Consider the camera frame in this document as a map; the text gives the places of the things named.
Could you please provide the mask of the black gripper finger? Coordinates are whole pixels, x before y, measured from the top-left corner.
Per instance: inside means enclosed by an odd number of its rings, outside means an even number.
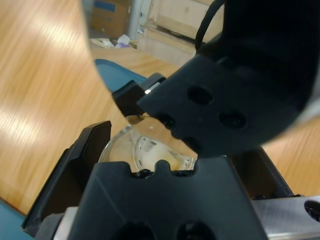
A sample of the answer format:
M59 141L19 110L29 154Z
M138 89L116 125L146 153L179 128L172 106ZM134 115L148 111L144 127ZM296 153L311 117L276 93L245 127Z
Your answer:
M251 199L294 196L289 185L261 147L232 155L231 161Z
M111 138L111 127L110 121L92 124L63 151L24 219L23 231L36 232L47 216L79 205L93 167Z

